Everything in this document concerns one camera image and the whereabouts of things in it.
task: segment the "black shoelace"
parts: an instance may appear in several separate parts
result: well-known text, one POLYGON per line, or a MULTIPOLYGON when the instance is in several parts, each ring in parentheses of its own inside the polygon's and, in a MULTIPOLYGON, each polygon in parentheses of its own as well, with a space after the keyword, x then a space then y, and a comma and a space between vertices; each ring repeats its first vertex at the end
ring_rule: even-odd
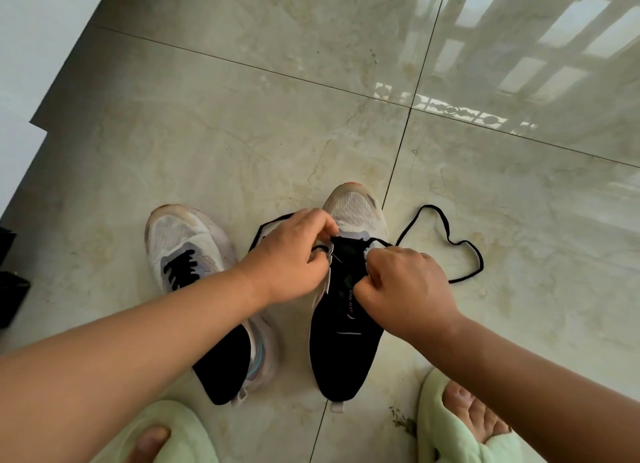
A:
POLYGON ((168 273, 172 290, 184 288, 200 279, 200 276, 195 273, 195 267, 198 265, 198 262, 193 260, 195 253, 194 249, 187 249, 165 265, 163 272, 168 273))
MULTIPOLYGON (((456 245, 456 246, 457 245, 462 245, 462 244, 467 244, 471 249, 474 250, 474 252, 476 253, 476 256, 478 258, 478 268, 475 271, 473 271, 473 273, 467 274, 466 276, 462 276, 462 277, 459 277, 459 278, 450 279, 449 283, 450 284, 454 284, 454 283, 457 283, 457 282, 460 282, 460 281, 464 281, 466 279, 472 278, 473 276, 475 276, 476 274, 478 274, 482 270, 484 270, 484 259, 482 257, 482 254, 480 254, 480 251, 478 250, 478 248, 476 248, 476 246, 474 246, 473 243, 471 241, 468 241, 468 240, 461 240, 461 241, 458 241, 458 242, 453 242, 451 240, 451 229, 449 228, 449 221, 447 219, 447 216, 444 215, 444 212, 439 207, 436 207, 435 205, 430 205, 430 204, 423 205, 422 207, 420 207, 418 209, 418 212, 415 214, 415 216, 413 217, 412 221, 409 222, 409 225, 406 226, 405 230, 402 232, 402 234, 400 234, 400 237, 398 237, 398 240, 396 242, 396 246, 400 246, 400 242, 402 242, 402 239, 404 239, 404 236, 413 227, 413 225, 415 224, 415 221, 418 220, 418 217, 420 216, 420 212, 422 212, 423 209, 432 209, 432 210, 435 210, 438 213, 438 215, 440 216, 440 219, 442 220, 442 224, 444 226, 444 230, 445 230, 445 232, 447 234, 447 242, 449 244, 456 245)), ((258 242, 260 241, 260 236, 262 235, 262 230, 267 225, 273 224, 274 222, 279 222, 281 220, 286 220, 289 217, 291 217, 292 215, 293 215, 293 213, 288 213, 286 215, 281 215, 281 216, 279 216, 278 218, 276 218, 274 220, 270 220, 269 222, 267 222, 265 224, 262 224, 260 226, 260 228, 258 229, 258 232, 256 233, 256 235, 255 235, 255 237, 253 239, 253 242, 251 243, 251 247, 249 248, 249 250, 252 250, 255 246, 258 245, 258 242)), ((378 241, 378 242, 380 242, 380 244, 382 244, 382 245, 384 245, 386 247, 389 247, 389 246, 393 245, 393 244, 390 244, 389 242, 383 241, 382 239, 376 239, 375 237, 372 237, 372 238, 370 238, 370 239, 368 239, 366 241, 365 248, 370 246, 373 241, 378 241)), ((323 251, 329 253, 329 248, 327 246, 325 246, 325 245, 317 245, 313 249, 320 249, 320 250, 323 250, 323 251)))

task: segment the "person's right arm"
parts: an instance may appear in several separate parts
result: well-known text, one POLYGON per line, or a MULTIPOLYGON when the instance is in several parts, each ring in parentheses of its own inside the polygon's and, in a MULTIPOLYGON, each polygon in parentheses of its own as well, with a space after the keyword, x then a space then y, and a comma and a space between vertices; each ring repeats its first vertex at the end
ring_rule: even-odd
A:
POLYGON ((464 317, 441 267, 411 249, 372 249, 354 293, 389 333, 476 395, 551 462, 640 461, 640 403, 464 317))

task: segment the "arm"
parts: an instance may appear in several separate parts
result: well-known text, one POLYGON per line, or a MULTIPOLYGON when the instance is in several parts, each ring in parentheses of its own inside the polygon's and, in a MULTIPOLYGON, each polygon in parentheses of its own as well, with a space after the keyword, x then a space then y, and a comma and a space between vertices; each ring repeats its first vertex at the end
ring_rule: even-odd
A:
POLYGON ((373 249, 354 289, 367 312, 475 394, 549 461, 640 458, 640 403, 464 317, 426 254, 373 249))
POLYGON ((85 462, 231 329, 313 290, 324 211, 284 221, 235 268, 0 357, 0 448, 15 462, 85 462))

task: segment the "glossy tile floor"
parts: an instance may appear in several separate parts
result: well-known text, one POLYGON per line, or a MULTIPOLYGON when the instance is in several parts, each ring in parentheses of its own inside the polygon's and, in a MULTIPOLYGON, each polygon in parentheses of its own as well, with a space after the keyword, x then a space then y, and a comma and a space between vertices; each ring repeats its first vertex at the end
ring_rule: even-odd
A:
MULTIPOLYGON (((33 288, 0 348, 155 296, 142 233, 159 204, 208 212, 242 255, 261 223, 354 180, 392 239, 434 203, 484 253, 454 288, 465 314, 640 398, 639 33, 640 0, 104 0, 3 218, 20 232, 6 267, 33 288)), ((473 262, 428 214, 404 245, 452 277, 473 262)), ((166 395, 223 463, 415 461, 429 363, 385 334, 333 414, 310 314, 270 310, 282 368, 242 406, 212 406, 191 373, 166 395)))

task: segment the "forearm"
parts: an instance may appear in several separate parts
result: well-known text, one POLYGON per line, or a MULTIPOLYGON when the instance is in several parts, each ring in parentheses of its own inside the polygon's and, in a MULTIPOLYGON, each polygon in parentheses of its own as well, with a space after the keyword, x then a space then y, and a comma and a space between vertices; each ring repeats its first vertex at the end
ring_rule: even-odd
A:
POLYGON ((4 458, 90 459, 181 372, 260 310, 263 300, 239 276, 210 276, 0 357, 4 458))
POLYGON ((549 461, 640 457, 640 404, 461 318, 416 348, 549 461))

